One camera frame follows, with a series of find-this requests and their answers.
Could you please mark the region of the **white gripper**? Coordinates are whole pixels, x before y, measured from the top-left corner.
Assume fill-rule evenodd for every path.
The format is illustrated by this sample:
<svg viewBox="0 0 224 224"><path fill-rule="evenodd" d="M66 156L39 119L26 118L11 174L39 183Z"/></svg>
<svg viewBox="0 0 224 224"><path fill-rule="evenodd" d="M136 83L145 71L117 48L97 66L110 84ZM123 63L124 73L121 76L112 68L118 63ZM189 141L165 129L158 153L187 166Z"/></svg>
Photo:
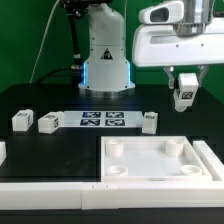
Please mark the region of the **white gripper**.
<svg viewBox="0 0 224 224"><path fill-rule="evenodd" d="M164 67L170 89L175 84L171 66L199 65L202 86L208 65L224 63L224 22L212 22L191 37L177 36L172 25L141 25L134 35L132 61L138 67Z"/></svg>

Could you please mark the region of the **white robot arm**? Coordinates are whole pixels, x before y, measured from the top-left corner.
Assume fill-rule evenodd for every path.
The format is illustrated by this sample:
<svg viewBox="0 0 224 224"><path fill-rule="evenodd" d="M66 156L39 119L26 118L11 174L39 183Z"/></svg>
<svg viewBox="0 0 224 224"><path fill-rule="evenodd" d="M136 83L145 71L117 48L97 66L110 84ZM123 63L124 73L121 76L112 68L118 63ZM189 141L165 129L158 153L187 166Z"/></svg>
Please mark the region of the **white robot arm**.
<svg viewBox="0 0 224 224"><path fill-rule="evenodd" d="M107 4L88 7L90 54L79 90L95 97L130 92L130 64L138 67L198 65L200 76L210 64L224 63L224 15L213 12L214 0L165 0L139 12L132 60L125 55L125 20Z"/></svg>

